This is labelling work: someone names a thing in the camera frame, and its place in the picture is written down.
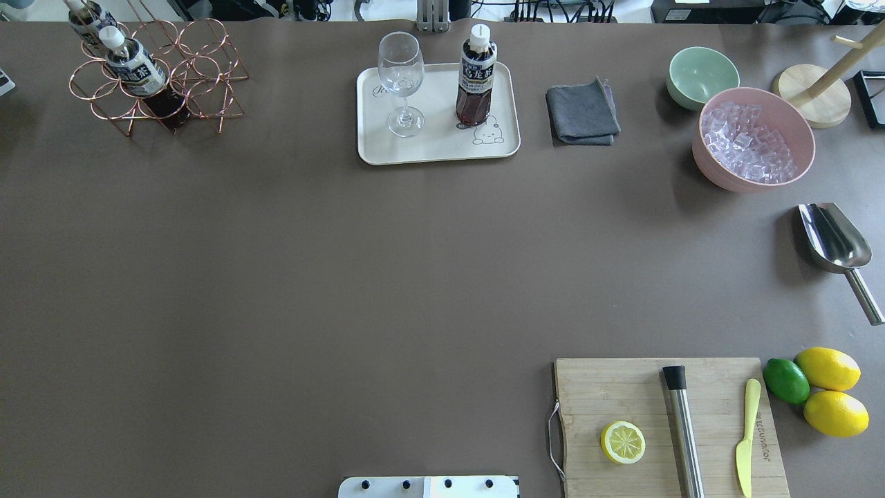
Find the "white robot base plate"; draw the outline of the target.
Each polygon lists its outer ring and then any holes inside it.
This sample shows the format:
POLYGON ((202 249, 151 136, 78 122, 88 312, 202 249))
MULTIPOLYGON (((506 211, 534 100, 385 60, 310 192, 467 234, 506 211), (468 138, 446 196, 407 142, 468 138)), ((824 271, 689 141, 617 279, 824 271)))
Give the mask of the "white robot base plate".
POLYGON ((519 497, 519 478, 506 475, 351 477, 338 497, 519 497))

